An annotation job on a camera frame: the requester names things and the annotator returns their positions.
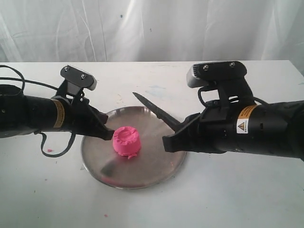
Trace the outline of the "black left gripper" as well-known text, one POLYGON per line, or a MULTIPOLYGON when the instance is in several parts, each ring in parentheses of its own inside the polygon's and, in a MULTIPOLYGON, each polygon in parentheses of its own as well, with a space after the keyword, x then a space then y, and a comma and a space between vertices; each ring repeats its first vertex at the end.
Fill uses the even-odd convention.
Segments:
POLYGON ((71 132, 103 140, 112 139, 114 130, 105 126, 108 115, 90 106, 87 98, 65 99, 56 96, 49 102, 49 132, 71 132))

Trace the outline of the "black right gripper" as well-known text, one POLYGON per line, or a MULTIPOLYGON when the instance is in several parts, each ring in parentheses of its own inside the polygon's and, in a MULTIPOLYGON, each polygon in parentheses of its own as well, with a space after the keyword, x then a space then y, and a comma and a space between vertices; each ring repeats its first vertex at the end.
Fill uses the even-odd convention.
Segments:
MULTIPOLYGON (((217 151, 258 154, 259 149, 249 129, 250 116, 257 107, 257 104, 230 104, 221 108, 208 108, 200 119, 201 133, 217 151)), ((187 116, 177 125, 176 133, 162 137, 166 152, 206 150, 198 125, 189 124, 199 115, 195 113, 187 116)))

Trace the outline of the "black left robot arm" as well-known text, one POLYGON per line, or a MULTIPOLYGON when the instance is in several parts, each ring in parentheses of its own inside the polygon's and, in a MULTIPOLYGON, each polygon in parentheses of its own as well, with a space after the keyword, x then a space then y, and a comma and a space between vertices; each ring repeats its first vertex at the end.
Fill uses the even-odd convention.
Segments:
POLYGON ((72 132, 111 140, 108 116, 88 99, 61 96, 42 98, 24 95, 15 85, 0 86, 0 136, 2 138, 39 132, 72 132))

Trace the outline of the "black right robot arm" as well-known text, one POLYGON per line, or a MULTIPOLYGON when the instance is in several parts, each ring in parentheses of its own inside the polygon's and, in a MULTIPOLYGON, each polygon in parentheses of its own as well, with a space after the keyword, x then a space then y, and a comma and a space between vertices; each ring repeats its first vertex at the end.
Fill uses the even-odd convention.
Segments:
POLYGON ((304 158, 303 101, 208 107, 162 138, 167 152, 240 152, 304 158))

